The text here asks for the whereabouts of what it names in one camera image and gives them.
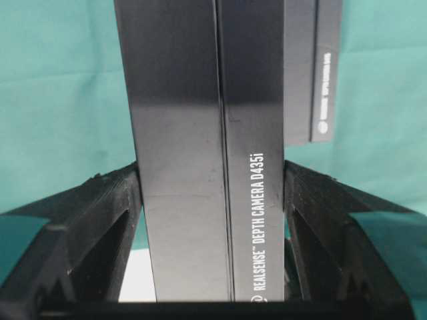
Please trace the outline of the left gripper black left finger teal tape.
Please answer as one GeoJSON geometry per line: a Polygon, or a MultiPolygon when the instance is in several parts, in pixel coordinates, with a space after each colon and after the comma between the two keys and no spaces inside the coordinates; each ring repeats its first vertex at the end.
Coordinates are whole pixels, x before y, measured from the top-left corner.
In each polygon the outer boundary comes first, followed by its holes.
{"type": "Polygon", "coordinates": [[[117,301],[141,210],[135,163],[1,215],[1,258],[29,242],[1,282],[2,303],[117,301]]]}

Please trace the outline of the left gripper black right finger teal tape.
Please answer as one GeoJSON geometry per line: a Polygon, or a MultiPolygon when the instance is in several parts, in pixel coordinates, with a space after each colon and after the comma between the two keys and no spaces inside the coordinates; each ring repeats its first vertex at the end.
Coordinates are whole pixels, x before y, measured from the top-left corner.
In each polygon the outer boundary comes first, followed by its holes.
{"type": "Polygon", "coordinates": [[[284,164],[285,298],[426,302],[426,216],[284,164]]]}

